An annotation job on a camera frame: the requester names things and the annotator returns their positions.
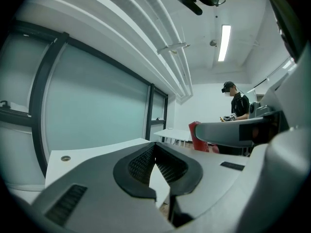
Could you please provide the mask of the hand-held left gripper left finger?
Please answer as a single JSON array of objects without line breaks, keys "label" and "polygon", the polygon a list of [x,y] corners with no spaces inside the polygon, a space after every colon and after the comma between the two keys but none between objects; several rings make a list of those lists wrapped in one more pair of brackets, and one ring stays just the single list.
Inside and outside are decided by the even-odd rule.
[{"label": "hand-held left gripper left finger", "polygon": [[115,181],[122,158],[153,147],[145,143],[88,159],[49,185],[32,207],[55,232],[166,233],[174,226],[156,208],[155,198],[137,198]]}]

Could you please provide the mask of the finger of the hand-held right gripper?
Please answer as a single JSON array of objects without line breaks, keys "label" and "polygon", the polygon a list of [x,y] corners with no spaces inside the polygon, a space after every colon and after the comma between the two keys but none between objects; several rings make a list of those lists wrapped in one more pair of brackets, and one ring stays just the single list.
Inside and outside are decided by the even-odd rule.
[{"label": "finger of the hand-held right gripper", "polygon": [[216,145],[244,148],[266,144],[278,133],[289,129],[282,111],[263,116],[228,122],[200,123],[195,126],[195,137]]}]

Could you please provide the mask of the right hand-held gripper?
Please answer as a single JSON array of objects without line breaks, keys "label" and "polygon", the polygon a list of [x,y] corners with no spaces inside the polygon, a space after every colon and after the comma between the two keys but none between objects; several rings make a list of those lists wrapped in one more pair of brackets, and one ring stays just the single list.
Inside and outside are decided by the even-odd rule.
[{"label": "right hand-held gripper", "polygon": [[311,47],[305,47],[292,71],[251,104],[250,118],[282,112],[289,127],[311,129]]}]

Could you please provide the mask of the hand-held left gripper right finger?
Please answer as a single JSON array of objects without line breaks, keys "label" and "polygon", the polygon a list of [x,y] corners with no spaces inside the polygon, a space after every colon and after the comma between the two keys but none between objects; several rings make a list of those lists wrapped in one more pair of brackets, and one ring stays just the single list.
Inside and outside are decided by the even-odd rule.
[{"label": "hand-held left gripper right finger", "polygon": [[247,159],[156,143],[156,164],[170,186],[168,229],[236,233],[242,207],[225,197]]}]

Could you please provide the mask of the red object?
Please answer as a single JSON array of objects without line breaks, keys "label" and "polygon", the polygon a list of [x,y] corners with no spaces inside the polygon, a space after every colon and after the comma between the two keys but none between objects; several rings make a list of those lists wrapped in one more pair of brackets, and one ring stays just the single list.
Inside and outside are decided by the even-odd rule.
[{"label": "red object", "polygon": [[195,128],[199,124],[200,122],[198,121],[194,121],[189,124],[189,130],[194,149],[203,152],[220,153],[216,145],[210,146],[207,142],[201,141],[195,136]]}]

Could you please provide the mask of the office glass partition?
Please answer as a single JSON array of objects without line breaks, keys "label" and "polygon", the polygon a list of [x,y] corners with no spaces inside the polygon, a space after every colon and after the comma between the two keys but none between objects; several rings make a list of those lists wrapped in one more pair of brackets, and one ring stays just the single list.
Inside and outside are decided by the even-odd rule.
[{"label": "office glass partition", "polygon": [[279,82],[296,68],[294,58],[288,57],[280,66],[273,70],[266,78],[257,83],[252,89],[246,92],[247,95],[255,95],[256,101],[263,97],[268,89]]}]

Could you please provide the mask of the white background table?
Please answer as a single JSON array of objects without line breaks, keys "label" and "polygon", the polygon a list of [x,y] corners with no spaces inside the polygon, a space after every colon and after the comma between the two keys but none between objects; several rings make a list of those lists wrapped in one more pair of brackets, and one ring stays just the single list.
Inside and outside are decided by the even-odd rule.
[{"label": "white background table", "polygon": [[161,142],[182,147],[185,146],[186,142],[190,141],[190,132],[185,130],[168,128],[155,132],[154,135],[160,137]]}]

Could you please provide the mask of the small black framed window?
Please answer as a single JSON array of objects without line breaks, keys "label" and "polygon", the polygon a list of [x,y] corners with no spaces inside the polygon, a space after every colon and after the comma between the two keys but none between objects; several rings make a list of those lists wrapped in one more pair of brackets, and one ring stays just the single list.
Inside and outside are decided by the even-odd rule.
[{"label": "small black framed window", "polygon": [[165,137],[157,135],[156,132],[166,129],[168,95],[154,84],[149,85],[145,109],[144,138],[165,142]]}]

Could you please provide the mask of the person's black shirt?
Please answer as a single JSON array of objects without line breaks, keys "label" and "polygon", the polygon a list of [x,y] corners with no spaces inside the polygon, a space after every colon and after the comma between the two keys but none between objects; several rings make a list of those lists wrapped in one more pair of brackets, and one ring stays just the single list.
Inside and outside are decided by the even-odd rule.
[{"label": "person's black shirt", "polygon": [[285,48],[298,61],[304,51],[307,38],[302,23],[294,9],[294,0],[269,0]]}]

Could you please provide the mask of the long ceiling light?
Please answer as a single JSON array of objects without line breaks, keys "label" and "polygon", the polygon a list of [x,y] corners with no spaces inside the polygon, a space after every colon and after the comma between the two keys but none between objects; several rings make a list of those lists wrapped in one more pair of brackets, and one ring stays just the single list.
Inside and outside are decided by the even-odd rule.
[{"label": "long ceiling light", "polygon": [[223,25],[218,62],[223,62],[225,60],[229,41],[230,41],[230,35],[231,35],[231,26]]}]

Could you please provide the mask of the thick white ceiling pipe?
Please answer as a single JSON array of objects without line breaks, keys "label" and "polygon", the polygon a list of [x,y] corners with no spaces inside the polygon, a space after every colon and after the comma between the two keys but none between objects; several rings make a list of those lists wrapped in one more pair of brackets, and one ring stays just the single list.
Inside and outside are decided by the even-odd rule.
[{"label": "thick white ceiling pipe", "polygon": [[[174,44],[182,42],[181,38],[179,37],[178,31],[167,9],[162,3],[162,1],[161,0],[144,0],[144,1],[153,11],[158,21],[162,24],[163,29],[167,32],[167,35],[171,39],[171,42],[172,42],[170,45],[174,45]],[[186,59],[184,48],[178,49],[176,55],[179,58],[181,68],[185,76],[184,80],[187,81],[187,84],[189,87],[188,97],[190,98],[193,96],[193,89],[192,89],[192,81],[191,81],[191,76],[190,76],[189,65]]]}]

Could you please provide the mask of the thin white ceiling pipe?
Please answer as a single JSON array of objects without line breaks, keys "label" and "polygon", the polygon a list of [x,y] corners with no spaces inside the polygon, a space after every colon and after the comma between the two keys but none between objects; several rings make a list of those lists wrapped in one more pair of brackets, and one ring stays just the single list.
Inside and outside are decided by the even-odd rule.
[{"label": "thin white ceiling pipe", "polygon": [[190,96],[181,70],[164,35],[151,20],[142,0],[31,0],[82,21],[105,34],[133,58],[136,74],[177,96]]}]

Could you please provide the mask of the black framed double window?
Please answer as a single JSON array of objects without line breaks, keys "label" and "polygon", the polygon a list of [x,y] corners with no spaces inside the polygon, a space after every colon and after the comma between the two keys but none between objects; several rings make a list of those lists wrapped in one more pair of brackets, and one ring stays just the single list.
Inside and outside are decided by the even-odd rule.
[{"label": "black framed double window", "polygon": [[14,22],[0,46],[0,175],[12,187],[39,189],[48,155],[42,140],[47,82],[69,34]]}]

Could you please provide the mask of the white pipe hanger bracket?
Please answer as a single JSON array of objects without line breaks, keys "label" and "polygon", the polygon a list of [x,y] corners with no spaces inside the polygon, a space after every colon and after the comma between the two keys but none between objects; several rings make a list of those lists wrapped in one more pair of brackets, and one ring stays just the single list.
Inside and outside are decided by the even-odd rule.
[{"label": "white pipe hanger bracket", "polygon": [[174,45],[167,45],[164,48],[158,49],[157,50],[157,54],[159,55],[159,54],[162,54],[162,53],[167,52],[167,51],[171,51],[174,54],[177,54],[177,50],[178,49],[180,49],[180,48],[187,48],[189,46],[190,46],[190,44],[187,44],[186,42],[180,42],[180,43],[177,43],[177,44],[174,44]]}]

